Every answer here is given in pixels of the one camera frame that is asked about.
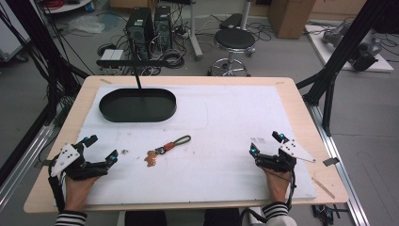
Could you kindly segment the person's right hand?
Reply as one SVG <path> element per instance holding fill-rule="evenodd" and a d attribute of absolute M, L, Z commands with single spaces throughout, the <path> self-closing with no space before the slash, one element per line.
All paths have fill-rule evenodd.
<path fill-rule="evenodd" d="M 276 172 L 271 169 L 264 169 L 263 172 L 266 176 L 271 202 L 285 202 L 291 174 L 289 172 Z"/>

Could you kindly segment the grey robot parts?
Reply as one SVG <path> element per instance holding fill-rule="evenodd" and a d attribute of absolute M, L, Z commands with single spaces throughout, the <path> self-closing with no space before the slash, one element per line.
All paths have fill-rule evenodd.
<path fill-rule="evenodd" d="M 333 29 L 327 29 L 322 37 L 323 43 L 331 43 L 334 48 L 338 46 L 347 33 L 351 22 L 342 22 Z M 375 38 L 369 30 L 360 44 L 356 47 L 348 62 L 357 72 L 364 72 L 378 61 L 375 57 L 382 50 L 381 39 Z"/>

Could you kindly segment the cardboard box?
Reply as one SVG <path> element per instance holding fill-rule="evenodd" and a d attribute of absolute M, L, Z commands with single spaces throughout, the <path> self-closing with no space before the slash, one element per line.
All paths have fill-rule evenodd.
<path fill-rule="evenodd" d="M 299 39 L 316 0 L 272 0 L 268 21 L 278 39 Z"/>

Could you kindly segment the person's left hand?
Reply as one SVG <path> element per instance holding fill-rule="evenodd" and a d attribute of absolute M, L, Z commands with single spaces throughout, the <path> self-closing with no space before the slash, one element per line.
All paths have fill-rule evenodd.
<path fill-rule="evenodd" d="M 83 212 L 86 208 L 88 194 L 98 180 L 98 177 L 88 178 L 82 181 L 74 181 L 66 177 L 66 211 Z"/>

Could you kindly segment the large black computer tower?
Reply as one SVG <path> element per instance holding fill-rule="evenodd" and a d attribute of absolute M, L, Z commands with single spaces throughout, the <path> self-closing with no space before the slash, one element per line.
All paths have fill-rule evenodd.
<path fill-rule="evenodd" d="M 151 58 L 150 42 L 154 38 L 151 9 L 133 8 L 125 28 L 128 39 L 132 41 L 140 58 L 149 60 Z"/>

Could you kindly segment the grey metal stand leg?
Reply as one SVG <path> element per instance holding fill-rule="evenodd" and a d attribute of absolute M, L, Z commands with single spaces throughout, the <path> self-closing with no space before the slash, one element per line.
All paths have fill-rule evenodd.
<path fill-rule="evenodd" d="M 196 36 L 196 0 L 190 1 L 190 28 L 188 30 L 188 35 L 190 39 L 190 43 L 193 48 L 194 58 L 196 61 L 199 61 L 203 57 L 203 53 L 200 49 L 200 44 Z"/>

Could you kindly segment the black foot pedal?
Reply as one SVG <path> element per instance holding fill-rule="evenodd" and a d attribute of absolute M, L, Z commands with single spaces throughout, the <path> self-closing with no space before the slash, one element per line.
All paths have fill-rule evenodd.
<path fill-rule="evenodd" d="M 240 13 L 234 13 L 219 24 L 220 29 L 234 28 L 241 24 L 242 15 Z"/>

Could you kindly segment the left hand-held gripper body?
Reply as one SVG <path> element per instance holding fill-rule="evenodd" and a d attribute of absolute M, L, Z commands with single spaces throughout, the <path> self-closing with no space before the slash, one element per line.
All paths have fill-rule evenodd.
<path fill-rule="evenodd" d="M 65 144 L 50 167 L 50 175 L 55 177 L 65 172 L 74 181 L 106 175 L 110 169 L 108 162 L 88 162 L 84 157 L 85 148 L 86 145 L 82 143 Z"/>

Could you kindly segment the tan tape strip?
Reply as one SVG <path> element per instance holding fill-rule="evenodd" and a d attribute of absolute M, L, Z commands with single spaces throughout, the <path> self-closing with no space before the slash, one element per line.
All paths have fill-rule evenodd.
<path fill-rule="evenodd" d="M 312 177 L 311 178 L 322 190 L 324 190 L 327 194 L 328 194 L 328 196 L 331 198 L 331 199 L 333 199 L 333 200 L 335 200 L 335 198 L 336 198 L 336 196 L 326 187 L 326 186 L 324 186 L 320 181 L 318 181 L 316 178 L 314 178 L 314 177 Z"/>

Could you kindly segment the white floor board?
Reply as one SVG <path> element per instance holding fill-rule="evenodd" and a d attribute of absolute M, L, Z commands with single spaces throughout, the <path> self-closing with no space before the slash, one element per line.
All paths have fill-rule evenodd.
<path fill-rule="evenodd" d="M 312 42 L 314 49 L 316 50 L 322 63 L 326 65 L 335 48 L 331 43 L 322 42 L 324 31 L 320 25 L 306 25 L 305 28 L 308 32 L 308 37 Z M 377 54 L 375 58 L 377 59 L 377 62 L 371 65 L 367 69 L 367 72 L 391 73 L 394 71 L 394 68 L 380 54 Z"/>

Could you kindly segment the bear charm keychain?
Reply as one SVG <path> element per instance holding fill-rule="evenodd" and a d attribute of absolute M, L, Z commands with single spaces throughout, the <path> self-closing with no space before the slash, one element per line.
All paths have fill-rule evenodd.
<path fill-rule="evenodd" d="M 148 167 L 153 167 L 156 165 L 157 156 L 165 154 L 166 152 L 174 149 L 176 146 L 183 145 L 191 140 L 191 136 L 185 135 L 183 137 L 179 137 L 178 139 L 171 141 L 161 147 L 158 147 L 154 150 L 150 150 L 147 152 L 147 156 L 144 160 L 147 162 Z"/>

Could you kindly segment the white table mat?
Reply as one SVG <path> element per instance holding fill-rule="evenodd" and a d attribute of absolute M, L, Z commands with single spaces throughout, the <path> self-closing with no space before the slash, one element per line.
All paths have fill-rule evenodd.
<path fill-rule="evenodd" d="M 160 122 L 111 122 L 99 103 L 113 85 L 99 88 L 80 130 L 96 135 L 85 149 L 90 162 L 112 151 L 117 163 L 100 178 L 88 196 L 90 205 L 170 204 L 265 201 L 269 194 L 263 171 L 249 153 L 254 143 L 275 154 L 277 131 L 294 138 L 278 91 L 272 86 L 171 86 L 174 115 Z M 157 156 L 148 167 L 147 152 L 171 141 L 191 140 Z"/>

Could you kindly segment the round white table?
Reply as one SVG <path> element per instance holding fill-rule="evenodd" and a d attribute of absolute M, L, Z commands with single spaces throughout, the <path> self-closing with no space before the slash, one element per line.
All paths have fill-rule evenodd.
<path fill-rule="evenodd" d="M 61 13 L 83 8 L 87 4 L 91 4 L 92 0 L 39 0 L 39 3 L 45 11 Z"/>

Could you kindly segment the white power box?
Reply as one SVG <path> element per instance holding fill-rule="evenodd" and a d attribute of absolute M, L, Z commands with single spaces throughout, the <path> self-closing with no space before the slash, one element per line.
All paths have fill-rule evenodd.
<path fill-rule="evenodd" d="M 106 49 L 101 57 L 101 60 L 122 60 L 123 51 L 122 50 L 112 50 Z"/>

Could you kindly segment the black oval tray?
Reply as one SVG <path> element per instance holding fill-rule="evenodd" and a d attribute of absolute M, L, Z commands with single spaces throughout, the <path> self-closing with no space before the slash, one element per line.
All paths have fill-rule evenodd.
<path fill-rule="evenodd" d="M 177 103 L 166 89 L 116 89 L 105 94 L 99 108 L 112 122 L 159 122 L 174 115 Z"/>

